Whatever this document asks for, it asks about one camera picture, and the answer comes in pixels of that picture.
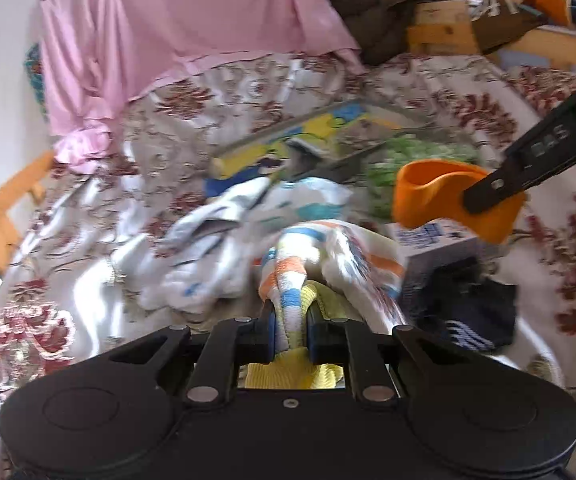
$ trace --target floral bedspread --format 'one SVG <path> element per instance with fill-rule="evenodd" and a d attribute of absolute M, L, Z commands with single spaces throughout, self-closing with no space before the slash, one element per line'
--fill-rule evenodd
<path fill-rule="evenodd" d="M 155 244 L 205 202 L 199 178 L 220 146 L 364 94 L 459 124 L 494 162 L 575 88 L 576 75 L 506 74 L 475 56 L 403 55 L 357 79 L 333 57 L 286 54 L 220 66 L 133 102 L 117 155 L 97 173 L 55 165 L 46 202 L 5 275 L 0 402 L 36 377 L 163 326 L 210 330 L 221 319 L 256 314 L 254 293 L 205 316 L 145 310 L 117 264 L 136 237 Z M 496 278 L 519 285 L 516 341 L 498 358 L 576 398 L 576 167 L 530 191 Z M 0 442 L 0 479 L 9 469 Z M 576 475 L 576 452 L 570 470 Z"/>

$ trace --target pink cloth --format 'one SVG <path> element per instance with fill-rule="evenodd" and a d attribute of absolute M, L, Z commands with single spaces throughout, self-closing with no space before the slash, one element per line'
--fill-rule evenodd
<path fill-rule="evenodd" d="M 91 173 L 129 100 L 223 62 L 358 45 L 328 0 L 42 0 L 56 158 Z"/>

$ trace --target yellow cloth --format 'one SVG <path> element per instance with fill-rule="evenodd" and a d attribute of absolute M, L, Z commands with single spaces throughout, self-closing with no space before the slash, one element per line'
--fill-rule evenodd
<path fill-rule="evenodd" d="M 362 320 L 343 296 L 321 283 L 306 282 L 301 288 L 301 315 L 304 319 L 313 302 L 316 302 L 314 306 L 319 306 L 325 319 L 346 317 Z M 245 387 L 277 390 L 334 388 L 342 377 L 343 368 L 337 365 L 312 364 L 308 357 L 308 348 L 300 346 L 281 352 L 268 365 L 249 364 Z"/>

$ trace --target orange cup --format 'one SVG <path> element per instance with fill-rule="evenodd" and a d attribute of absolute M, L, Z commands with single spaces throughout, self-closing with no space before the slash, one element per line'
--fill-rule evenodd
<path fill-rule="evenodd" d="M 410 162 L 397 174 L 392 218 L 408 229 L 449 218 L 482 240 L 501 244 L 512 232 L 526 194 L 520 192 L 481 214 L 471 214 L 463 206 L 463 192 L 487 175 L 483 168 L 465 162 L 438 158 Z"/>

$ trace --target wooden crate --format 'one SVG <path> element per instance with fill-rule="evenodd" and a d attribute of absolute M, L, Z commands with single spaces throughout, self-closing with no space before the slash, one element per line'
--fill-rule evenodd
<path fill-rule="evenodd" d="M 413 54 L 480 54 L 470 21 L 471 0 L 419 4 L 407 29 Z"/>

